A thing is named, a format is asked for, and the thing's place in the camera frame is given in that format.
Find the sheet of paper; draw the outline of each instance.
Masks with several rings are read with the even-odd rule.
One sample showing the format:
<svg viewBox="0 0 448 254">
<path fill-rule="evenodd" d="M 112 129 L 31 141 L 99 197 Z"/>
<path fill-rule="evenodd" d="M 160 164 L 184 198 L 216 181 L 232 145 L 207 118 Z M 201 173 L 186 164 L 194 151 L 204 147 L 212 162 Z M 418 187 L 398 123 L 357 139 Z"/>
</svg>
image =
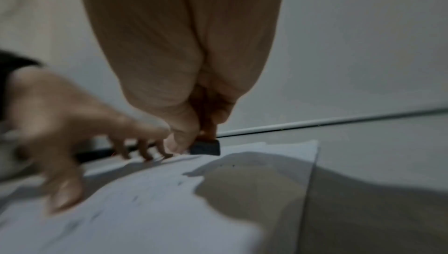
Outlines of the sheet of paper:
<svg viewBox="0 0 448 254">
<path fill-rule="evenodd" d="M 55 216 L 28 181 L 0 199 L 1 253 L 293 253 L 317 151 L 256 143 L 101 167 Z"/>
</svg>

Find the human hand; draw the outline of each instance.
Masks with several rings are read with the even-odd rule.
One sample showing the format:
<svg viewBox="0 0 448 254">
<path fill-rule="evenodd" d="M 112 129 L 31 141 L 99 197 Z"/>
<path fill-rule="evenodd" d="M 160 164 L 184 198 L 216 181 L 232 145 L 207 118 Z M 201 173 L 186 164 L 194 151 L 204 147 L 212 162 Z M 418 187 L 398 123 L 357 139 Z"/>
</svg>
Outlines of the human hand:
<svg viewBox="0 0 448 254">
<path fill-rule="evenodd" d="M 281 0 L 84 0 L 133 106 L 164 119 L 167 146 L 216 137 L 268 57 Z"/>
<path fill-rule="evenodd" d="M 151 160 L 148 140 L 161 140 L 169 134 L 167 129 L 137 122 L 63 77 L 33 66 L 11 73 L 6 97 L 7 119 L 46 178 L 51 211 L 83 198 L 82 171 L 71 154 L 75 144 L 105 134 L 115 150 L 129 158 L 124 140 L 138 139 L 140 154 Z"/>
</svg>

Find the black eraser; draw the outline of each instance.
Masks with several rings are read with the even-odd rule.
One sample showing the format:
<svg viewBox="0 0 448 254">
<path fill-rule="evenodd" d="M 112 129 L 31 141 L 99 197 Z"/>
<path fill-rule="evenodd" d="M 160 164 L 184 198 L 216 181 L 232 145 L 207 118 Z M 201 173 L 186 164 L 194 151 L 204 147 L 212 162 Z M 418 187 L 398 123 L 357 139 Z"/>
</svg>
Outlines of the black eraser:
<svg viewBox="0 0 448 254">
<path fill-rule="evenodd" d="M 190 155 L 221 155 L 221 145 L 218 140 L 195 141 L 189 151 Z"/>
</svg>

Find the white paper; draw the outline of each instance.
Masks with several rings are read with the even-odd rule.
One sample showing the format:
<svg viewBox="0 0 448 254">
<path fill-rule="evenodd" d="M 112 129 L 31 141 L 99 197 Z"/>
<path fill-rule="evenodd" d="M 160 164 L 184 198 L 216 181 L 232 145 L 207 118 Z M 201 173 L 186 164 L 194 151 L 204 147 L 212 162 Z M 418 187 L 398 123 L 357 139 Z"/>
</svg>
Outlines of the white paper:
<svg viewBox="0 0 448 254">
<path fill-rule="evenodd" d="M 89 170 L 94 192 L 62 214 L 26 195 L 0 209 L 0 252 L 293 253 L 317 150 L 257 143 Z"/>
</svg>

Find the black object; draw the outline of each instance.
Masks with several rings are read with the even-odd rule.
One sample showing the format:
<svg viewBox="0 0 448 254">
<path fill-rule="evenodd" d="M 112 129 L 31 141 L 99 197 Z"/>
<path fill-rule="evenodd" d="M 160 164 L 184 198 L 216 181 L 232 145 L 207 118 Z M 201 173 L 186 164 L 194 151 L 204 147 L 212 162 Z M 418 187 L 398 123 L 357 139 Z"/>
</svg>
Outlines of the black object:
<svg viewBox="0 0 448 254">
<path fill-rule="evenodd" d="M 189 151 L 190 155 L 221 155 L 221 145 L 218 140 L 195 141 Z"/>
<path fill-rule="evenodd" d="M 13 71 L 26 66 L 41 66 L 41 64 L 33 59 L 0 50 L 0 119 L 3 119 L 5 114 L 5 94 L 8 77 Z"/>
</svg>

